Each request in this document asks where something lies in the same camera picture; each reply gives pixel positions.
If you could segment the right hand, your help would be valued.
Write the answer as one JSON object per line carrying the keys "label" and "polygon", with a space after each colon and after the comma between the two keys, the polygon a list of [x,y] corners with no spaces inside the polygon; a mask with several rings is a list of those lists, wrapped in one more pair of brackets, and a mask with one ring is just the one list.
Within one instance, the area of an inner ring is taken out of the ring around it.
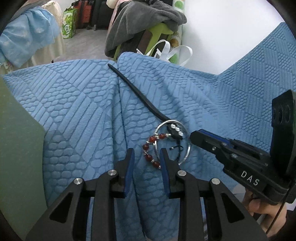
{"label": "right hand", "polygon": [[[253,193],[251,191],[246,190],[242,204],[244,205],[244,207],[247,209],[247,211],[250,213],[251,216],[253,216],[255,213],[266,215],[264,220],[260,224],[263,231],[266,232],[270,227],[272,221],[276,217],[276,214],[281,207],[281,203],[279,203],[278,205],[270,205],[266,202],[261,201],[260,199],[253,199],[252,194]],[[276,235],[285,225],[286,221],[287,221],[287,205],[284,204],[275,223],[273,224],[272,228],[267,234],[267,237],[270,238]]]}

